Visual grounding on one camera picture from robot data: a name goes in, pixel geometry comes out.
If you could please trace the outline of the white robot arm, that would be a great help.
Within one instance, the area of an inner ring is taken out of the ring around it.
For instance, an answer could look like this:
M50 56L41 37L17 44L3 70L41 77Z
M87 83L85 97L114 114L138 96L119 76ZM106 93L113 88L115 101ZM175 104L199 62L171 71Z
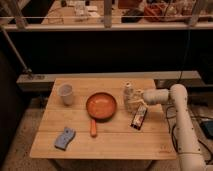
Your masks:
M172 102L176 110L178 157L181 171L209 171L189 114L188 93L185 86L174 84L169 89L142 90L139 97L139 102L145 105Z

